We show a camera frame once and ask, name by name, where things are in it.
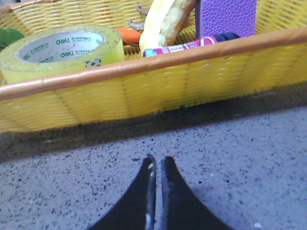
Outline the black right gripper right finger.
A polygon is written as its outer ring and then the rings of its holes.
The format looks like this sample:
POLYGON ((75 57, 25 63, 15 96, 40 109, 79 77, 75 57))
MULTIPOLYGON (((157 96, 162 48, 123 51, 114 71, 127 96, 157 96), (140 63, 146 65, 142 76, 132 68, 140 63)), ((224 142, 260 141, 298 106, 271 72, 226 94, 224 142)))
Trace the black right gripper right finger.
POLYGON ((193 193, 174 158, 161 163, 162 230, 230 230, 193 193))

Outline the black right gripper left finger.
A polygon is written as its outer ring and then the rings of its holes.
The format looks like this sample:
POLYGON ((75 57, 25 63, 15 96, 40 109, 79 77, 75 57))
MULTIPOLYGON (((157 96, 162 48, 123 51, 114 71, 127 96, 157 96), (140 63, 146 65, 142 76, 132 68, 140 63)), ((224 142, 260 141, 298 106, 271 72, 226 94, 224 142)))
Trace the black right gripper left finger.
POLYGON ((155 202, 156 160, 152 155, 147 155, 125 194, 89 229, 152 230, 155 202))

